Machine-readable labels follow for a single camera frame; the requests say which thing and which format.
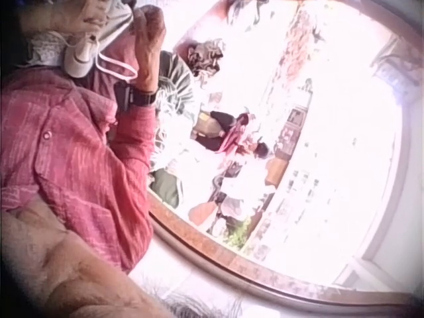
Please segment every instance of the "shirt button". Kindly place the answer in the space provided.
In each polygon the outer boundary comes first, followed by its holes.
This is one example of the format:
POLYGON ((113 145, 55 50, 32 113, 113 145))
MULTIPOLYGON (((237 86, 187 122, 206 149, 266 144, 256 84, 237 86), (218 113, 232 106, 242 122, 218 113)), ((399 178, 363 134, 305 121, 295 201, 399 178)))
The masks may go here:
POLYGON ((49 140, 50 138, 52 138, 52 132, 51 131, 46 131, 44 134, 42 134, 42 137, 45 140, 49 140))

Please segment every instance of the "shirt sleeve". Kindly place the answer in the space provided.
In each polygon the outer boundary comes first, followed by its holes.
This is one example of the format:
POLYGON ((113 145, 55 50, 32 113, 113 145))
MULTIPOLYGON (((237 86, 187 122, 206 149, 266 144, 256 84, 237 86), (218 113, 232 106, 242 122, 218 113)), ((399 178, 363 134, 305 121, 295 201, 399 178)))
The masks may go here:
POLYGON ((134 201, 145 205, 150 155, 154 150, 154 107, 132 106, 118 114, 117 121, 116 135, 109 146, 127 170, 129 195, 135 195, 134 201))

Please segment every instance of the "black watch strap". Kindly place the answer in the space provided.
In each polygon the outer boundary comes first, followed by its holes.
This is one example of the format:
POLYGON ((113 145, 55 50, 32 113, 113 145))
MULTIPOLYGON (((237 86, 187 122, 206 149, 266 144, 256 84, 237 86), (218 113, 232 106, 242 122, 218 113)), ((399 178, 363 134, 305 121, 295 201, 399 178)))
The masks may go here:
POLYGON ((145 93, 135 86, 130 85, 129 87, 129 105, 135 105, 139 107, 149 106, 156 101, 156 92, 145 93))

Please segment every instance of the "red shirt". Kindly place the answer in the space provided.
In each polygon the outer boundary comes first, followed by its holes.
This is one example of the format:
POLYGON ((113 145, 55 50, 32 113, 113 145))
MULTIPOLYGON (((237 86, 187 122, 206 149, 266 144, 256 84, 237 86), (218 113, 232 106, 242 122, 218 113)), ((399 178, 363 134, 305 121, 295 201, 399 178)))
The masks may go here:
POLYGON ((18 72, 1 92, 1 210, 37 192, 67 229, 130 272, 152 238, 146 178, 154 107, 120 115, 116 103, 77 87, 61 71, 18 72))

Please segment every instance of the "wristwatch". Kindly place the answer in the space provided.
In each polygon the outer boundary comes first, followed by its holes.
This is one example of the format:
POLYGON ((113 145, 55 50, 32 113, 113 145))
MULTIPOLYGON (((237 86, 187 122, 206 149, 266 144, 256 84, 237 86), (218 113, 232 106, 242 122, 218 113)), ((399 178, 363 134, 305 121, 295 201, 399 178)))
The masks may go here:
POLYGON ((156 92, 145 93, 137 89, 134 85, 129 85, 129 104, 135 106, 148 106, 156 101, 156 92))
POLYGON ((156 100, 156 92, 145 93, 124 81, 117 82, 113 89, 119 111, 127 111, 131 105, 136 107, 149 106, 156 100))

